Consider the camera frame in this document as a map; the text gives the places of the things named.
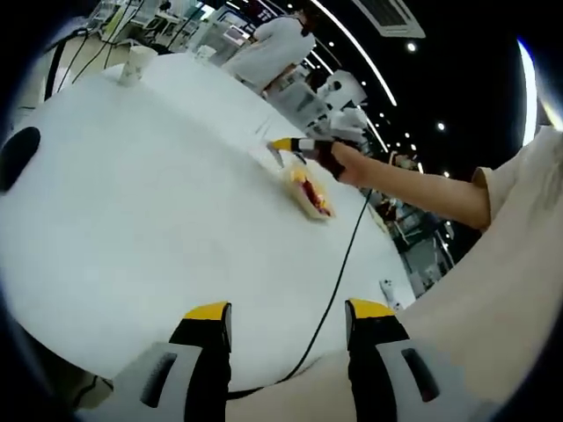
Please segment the sleeve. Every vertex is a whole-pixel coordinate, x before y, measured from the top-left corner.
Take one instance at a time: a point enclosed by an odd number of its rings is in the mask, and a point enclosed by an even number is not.
[[[269,22],[266,22],[264,25],[260,25],[258,28],[256,28],[256,31],[254,31],[253,37],[258,41],[263,41],[267,38],[270,38],[274,34],[278,20],[279,19],[272,19]]]
[[[487,167],[478,167],[473,173],[472,183],[478,187],[486,188],[487,190],[491,221],[494,220],[499,210],[504,205],[510,191],[516,184],[518,170],[525,150],[526,149],[521,149],[516,156],[496,170],[491,170]]]

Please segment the forearm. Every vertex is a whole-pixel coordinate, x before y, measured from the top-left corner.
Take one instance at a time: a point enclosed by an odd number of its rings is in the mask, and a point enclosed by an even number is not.
[[[421,174],[366,158],[363,187],[371,187],[475,229],[490,223],[486,189],[432,174]]]

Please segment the white cup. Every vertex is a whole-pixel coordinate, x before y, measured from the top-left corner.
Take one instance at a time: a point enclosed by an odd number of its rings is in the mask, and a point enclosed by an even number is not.
[[[197,49],[197,53],[195,54],[195,58],[200,62],[207,62],[212,55],[217,52],[214,48],[210,46],[200,46]]]
[[[158,56],[152,48],[144,46],[133,46],[129,49],[129,58],[123,66],[119,83],[123,86],[133,86],[143,77],[144,71],[150,62]]]

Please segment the black object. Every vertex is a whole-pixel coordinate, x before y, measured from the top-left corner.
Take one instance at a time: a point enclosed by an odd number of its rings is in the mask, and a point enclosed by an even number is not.
[[[195,364],[187,395],[184,420],[225,420],[230,382],[230,313],[223,308],[221,320],[184,318],[170,337],[170,343],[202,348]]]
[[[356,142],[340,138],[335,139],[334,141],[315,141],[315,147],[313,150],[302,150],[299,147],[300,141],[300,138],[291,138],[291,150],[294,152],[302,153],[306,158],[318,161],[318,163],[325,167],[337,180],[340,178],[340,176],[342,176],[345,168],[336,160],[336,158],[334,158],[333,144],[335,142],[340,142],[347,145],[348,147],[359,150],[358,144]]]
[[[374,420],[374,415],[378,421],[396,421],[395,394],[376,345],[407,340],[405,328],[395,316],[357,318],[350,301],[346,301],[346,326],[348,379],[358,422]]]
[[[41,139],[36,127],[26,127],[10,138],[0,151],[0,192],[8,192],[35,155]]]

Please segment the hand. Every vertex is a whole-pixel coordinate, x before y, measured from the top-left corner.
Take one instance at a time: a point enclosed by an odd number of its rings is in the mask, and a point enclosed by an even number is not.
[[[339,182],[352,186],[363,187],[367,185],[368,158],[360,151],[344,145],[341,142],[333,144],[332,153],[336,161],[344,166]]]

